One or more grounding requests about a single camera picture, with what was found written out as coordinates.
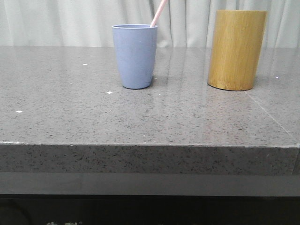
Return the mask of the bamboo cylindrical holder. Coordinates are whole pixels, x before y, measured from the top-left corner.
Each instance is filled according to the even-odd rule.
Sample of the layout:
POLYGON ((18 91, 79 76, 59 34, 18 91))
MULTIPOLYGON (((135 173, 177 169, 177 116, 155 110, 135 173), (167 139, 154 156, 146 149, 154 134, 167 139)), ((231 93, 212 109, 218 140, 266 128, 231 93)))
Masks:
POLYGON ((254 86, 267 11, 217 10, 208 85, 231 91, 254 86))

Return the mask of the blue plastic cup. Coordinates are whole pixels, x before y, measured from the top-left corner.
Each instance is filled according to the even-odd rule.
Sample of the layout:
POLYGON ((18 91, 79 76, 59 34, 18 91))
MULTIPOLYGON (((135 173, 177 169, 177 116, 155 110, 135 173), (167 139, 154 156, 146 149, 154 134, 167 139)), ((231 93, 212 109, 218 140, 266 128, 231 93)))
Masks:
POLYGON ((122 85, 143 89, 151 85, 158 27, 149 24, 112 26, 113 44, 122 85))

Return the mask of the pink chopstick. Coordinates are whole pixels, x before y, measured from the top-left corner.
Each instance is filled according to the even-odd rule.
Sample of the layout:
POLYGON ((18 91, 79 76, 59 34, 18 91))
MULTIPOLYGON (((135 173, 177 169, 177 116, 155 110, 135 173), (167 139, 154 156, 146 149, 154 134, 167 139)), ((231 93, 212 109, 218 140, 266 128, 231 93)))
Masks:
POLYGON ((167 2, 168 2, 168 0, 161 0, 161 2, 159 4, 159 7, 158 7, 158 9, 157 9, 157 11, 154 15, 154 18, 153 18, 153 20, 150 24, 150 27, 156 26, 157 21, 158 21, 158 19, 159 19, 159 17, 160 17, 160 15, 161 15, 161 13, 162 13, 162 11, 163 11, 163 9, 164 9, 167 2))

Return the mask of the white pleated curtain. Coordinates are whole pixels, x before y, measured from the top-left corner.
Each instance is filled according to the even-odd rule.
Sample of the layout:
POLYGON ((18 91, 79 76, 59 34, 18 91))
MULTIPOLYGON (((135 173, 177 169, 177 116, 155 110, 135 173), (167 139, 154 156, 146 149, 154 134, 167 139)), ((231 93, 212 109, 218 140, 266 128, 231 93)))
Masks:
MULTIPOLYGON (((149 24, 158 0, 3 0, 1 45, 110 47, 112 26, 149 24)), ((159 47, 210 47, 217 10, 267 12, 263 46, 300 45, 297 0, 170 0, 157 22, 159 47)))

